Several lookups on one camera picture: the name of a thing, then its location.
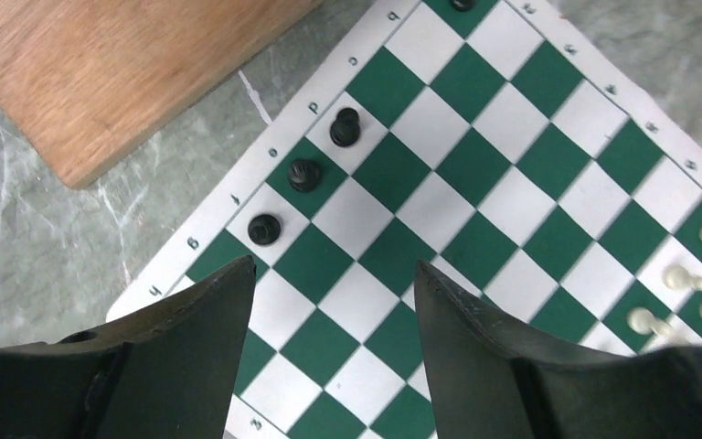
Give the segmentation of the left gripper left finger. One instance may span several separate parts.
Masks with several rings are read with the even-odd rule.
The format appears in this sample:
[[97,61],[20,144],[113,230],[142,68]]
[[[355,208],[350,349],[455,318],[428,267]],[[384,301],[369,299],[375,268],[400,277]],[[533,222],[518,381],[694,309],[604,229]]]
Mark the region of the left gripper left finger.
[[0,348],[0,438],[219,438],[256,283],[251,256],[59,342]]

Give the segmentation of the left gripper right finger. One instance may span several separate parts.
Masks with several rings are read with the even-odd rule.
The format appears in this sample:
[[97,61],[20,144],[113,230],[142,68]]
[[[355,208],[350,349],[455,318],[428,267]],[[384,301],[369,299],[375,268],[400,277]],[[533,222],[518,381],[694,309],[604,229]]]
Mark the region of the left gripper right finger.
[[702,346],[635,357],[552,336],[415,266],[441,438],[702,438]]

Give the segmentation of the black bishop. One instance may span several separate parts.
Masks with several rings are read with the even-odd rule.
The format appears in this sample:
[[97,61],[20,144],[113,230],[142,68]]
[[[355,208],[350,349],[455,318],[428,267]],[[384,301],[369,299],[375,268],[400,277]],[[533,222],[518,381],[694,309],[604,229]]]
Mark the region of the black bishop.
[[329,128],[331,141],[340,147],[353,145],[361,135],[358,112],[350,107],[342,108]]

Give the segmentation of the black queen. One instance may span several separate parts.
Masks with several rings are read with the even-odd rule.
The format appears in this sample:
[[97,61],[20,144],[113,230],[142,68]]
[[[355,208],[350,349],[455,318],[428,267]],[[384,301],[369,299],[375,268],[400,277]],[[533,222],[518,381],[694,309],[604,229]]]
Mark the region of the black queen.
[[317,162],[306,158],[294,159],[287,170],[291,187],[298,192],[315,190],[322,180],[322,169]]

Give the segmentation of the black rook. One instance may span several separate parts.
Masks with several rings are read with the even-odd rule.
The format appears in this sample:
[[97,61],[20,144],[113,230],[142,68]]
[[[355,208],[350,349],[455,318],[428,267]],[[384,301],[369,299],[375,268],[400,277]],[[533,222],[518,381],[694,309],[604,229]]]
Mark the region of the black rook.
[[475,8],[476,0],[450,0],[451,7],[458,12],[468,12]]

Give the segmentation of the black pawn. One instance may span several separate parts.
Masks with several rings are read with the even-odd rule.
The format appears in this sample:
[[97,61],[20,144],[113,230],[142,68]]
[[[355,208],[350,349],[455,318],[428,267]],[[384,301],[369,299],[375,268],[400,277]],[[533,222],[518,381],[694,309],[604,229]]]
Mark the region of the black pawn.
[[276,216],[263,213],[250,220],[247,233],[254,244],[269,246],[281,237],[282,225]]

